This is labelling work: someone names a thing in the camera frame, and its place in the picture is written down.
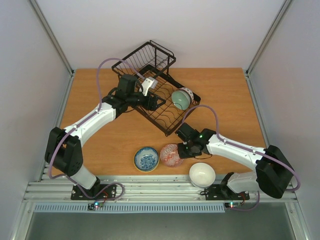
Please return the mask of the celadon green bowl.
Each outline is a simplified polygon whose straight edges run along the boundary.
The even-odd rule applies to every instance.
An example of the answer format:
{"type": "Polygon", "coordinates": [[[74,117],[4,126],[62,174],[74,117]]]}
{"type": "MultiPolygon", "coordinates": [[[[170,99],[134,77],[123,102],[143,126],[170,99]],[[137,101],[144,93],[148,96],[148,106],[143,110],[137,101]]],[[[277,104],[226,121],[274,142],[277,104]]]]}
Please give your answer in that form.
{"type": "Polygon", "coordinates": [[[173,105],[180,110],[188,109],[191,104],[191,100],[191,96],[184,90],[176,90],[171,95],[173,105]]]}

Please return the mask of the red geometric small bowl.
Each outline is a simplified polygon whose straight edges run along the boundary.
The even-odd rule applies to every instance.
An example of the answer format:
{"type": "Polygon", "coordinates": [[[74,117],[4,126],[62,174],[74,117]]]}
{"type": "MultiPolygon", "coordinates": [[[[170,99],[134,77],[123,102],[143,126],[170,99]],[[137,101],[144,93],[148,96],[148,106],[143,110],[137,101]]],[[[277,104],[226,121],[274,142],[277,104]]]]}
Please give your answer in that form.
{"type": "Polygon", "coordinates": [[[160,151],[160,160],[167,167],[178,167],[183,163],[183,159],[180,158],[178,153],[178,145],[170,143],[165,145],[160,151]]]}

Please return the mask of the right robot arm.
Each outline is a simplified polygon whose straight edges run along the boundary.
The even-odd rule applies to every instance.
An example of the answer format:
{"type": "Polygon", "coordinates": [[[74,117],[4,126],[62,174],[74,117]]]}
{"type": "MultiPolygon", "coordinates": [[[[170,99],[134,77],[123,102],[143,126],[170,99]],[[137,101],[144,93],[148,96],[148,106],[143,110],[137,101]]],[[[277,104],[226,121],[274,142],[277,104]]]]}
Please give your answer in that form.
{"type": "Polygon", "coordinates": [[[269,197],[280,199],[294,176],[292,166],[274,145],[268,148],[249,146],[208,128],[199,132],[187,123],[183,123],[175,133],[182,141],[177,145],[182,159],[202,154],[221,156],[251,170],[246,173],[230,172],[224,177],[220,191],[225,198],[246,191],[261,191],[269,197]]]}

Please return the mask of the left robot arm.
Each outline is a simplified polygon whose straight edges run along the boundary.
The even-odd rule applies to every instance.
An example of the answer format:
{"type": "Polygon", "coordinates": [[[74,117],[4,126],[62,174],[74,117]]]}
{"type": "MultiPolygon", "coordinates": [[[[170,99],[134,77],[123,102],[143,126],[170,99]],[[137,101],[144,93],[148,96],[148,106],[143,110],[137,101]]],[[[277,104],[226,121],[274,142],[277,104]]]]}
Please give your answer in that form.
{"type": "Polygon", "coordinates": [[[152,93],[157,80],[149,77],[140,82],[134,75],[124,74],[107,96],[90,113],[65,128],[55,127],[49,133],[44,159],[50,168],[56,168],[80,185],[83,194],[96,199],[101,193],[98,178],[85,166],[82,147],[106,124],[114,121],[128,108],[142,107],[155,111],[166,101],[152,93]]]}

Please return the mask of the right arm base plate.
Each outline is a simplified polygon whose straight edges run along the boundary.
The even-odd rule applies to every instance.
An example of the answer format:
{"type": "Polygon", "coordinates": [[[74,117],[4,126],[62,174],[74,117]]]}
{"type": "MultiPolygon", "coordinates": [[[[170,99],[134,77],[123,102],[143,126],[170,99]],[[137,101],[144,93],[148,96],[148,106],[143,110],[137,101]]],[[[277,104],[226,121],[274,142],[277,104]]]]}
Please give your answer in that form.
{"type": "Polygon", "coordinates": [[[219,184],[212,184],[200,192],[200,195],[205,196],[207,201],[247,201],[250,199],[249,193],[240,192],[234,193],[227,186],[221,187],[219,184]]]}

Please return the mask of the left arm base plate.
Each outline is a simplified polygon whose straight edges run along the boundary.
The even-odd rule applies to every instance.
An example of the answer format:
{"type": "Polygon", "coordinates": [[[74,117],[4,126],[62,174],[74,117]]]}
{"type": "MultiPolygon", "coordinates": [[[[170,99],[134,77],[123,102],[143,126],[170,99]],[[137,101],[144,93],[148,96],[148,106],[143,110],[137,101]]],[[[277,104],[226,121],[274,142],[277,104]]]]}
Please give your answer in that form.
{"type": "Polygon", "coordinates": [[[70,199],[74,201],[99,200],[105,197],[113,199],[116,197],[116,193],[117,186],[115,184],[98,184],[91,189],[75,185],[72,188],[70,199]]]}

